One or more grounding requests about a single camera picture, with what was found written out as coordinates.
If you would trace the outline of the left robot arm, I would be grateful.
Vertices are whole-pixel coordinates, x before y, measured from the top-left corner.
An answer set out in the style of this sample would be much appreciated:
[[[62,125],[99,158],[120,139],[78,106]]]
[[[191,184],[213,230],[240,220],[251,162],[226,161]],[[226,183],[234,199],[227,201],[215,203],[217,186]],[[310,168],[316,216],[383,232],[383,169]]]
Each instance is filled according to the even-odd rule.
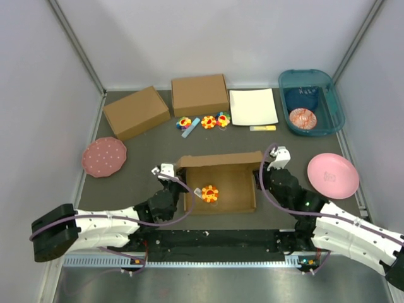
[[[36,219],[30,242],[37,263],[73,251],[127,247],[137,250],[150,232],[177,223],[174,215],[182,193],[192,193],[182,175],[157,172],[162,188],[146,201],[119,210],[85,211],[63,204]]]

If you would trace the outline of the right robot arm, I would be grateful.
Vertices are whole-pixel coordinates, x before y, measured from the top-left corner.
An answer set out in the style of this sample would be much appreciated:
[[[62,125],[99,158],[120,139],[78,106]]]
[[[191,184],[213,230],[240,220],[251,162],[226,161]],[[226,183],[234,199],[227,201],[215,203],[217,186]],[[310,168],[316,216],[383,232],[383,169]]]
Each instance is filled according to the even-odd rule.
[[[253,176],[266,199],[295,218],[294,240],[299,248],[341,254],[403,290],[403,234],[373,225],[303,188],[287,169],[275,169],[264,162]]]

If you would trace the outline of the orange yellow flower plush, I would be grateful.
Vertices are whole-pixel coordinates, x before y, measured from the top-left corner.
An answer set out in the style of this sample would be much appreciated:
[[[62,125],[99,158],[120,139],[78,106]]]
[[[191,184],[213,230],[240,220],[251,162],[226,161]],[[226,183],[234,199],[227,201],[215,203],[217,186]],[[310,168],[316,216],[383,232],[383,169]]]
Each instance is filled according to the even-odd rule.
[[[218,201],[219,190],[213,185],[208,185],[202,188],[201,196],[202,200],[206,203],[216,203]]]

